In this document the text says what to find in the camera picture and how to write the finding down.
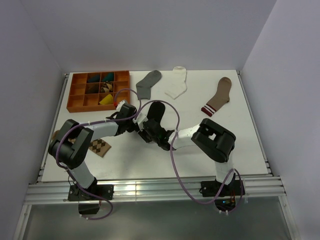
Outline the black sock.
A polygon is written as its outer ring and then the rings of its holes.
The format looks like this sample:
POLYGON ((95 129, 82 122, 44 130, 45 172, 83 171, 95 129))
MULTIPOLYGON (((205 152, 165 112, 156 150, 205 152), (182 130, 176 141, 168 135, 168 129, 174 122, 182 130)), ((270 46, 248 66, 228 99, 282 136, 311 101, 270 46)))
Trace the black sock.
POLYGON ((161 127, 161 120, 164 116, 166 107, 160 101, 153 102, 147 113, 147 121, 145 122, 145 128, 148 130, 158 129, 161 127))

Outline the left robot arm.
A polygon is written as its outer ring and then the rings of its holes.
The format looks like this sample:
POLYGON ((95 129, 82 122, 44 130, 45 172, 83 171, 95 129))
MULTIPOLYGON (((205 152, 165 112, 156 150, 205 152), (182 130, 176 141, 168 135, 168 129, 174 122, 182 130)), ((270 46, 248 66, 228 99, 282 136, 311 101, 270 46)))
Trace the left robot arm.
POLYGON ((109 117, 91 124, 68 119, 51 141, 48 153, 76 181, 80 186, 79 194, 86 200, 95 198, 98 193, 97 179, 85 163, 91 142, 134 131, 133 117, 136 112, 135 106, 124 103, 114 118, 109 117))

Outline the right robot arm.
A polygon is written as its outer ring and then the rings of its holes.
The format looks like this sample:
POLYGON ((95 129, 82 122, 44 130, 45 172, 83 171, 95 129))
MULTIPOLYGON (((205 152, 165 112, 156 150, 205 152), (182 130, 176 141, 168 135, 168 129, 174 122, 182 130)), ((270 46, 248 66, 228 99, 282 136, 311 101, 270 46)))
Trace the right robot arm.
POLYGON ((233 190, 235 170, 231 153, 235 148, 236 136, 218 123, 205 118, 190 128, 166 130, 155 119, 149 119, 141 124, 138 134, 145 142, 155 142, 165 151, 197 146, 214 161, 217 191, 227 195, 233 190))

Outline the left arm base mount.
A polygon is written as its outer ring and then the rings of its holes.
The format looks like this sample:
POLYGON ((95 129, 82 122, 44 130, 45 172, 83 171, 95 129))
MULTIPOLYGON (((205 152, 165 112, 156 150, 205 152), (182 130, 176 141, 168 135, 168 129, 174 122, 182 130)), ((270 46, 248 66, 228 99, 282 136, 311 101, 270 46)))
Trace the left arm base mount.
POLYGON ((112 184, 98 184, 94 193, 86 193, 73 184, 69 187, 67 201, 78 202, 79 214, 90 217, 98 213, 102 201, 113 199, 113 193, 114 185, 112 184))

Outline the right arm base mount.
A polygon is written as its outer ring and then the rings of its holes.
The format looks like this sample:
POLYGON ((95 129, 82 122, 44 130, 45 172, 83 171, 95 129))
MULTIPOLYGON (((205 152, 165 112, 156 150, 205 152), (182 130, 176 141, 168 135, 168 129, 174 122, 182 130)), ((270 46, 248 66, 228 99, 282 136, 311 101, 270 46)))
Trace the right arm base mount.
MULTIPOLYGON (((214 197, 218 193, 220 187, 221 184, 216 180, 201 181, 199 193, 202 194, 203 197, 214 197)), ((245 193, 243 182, 240 180, 234 180, 230 184, 224 185, 218 196, 221 198, 227 196, 231 197, 232 195, 244 196, 245 193)))

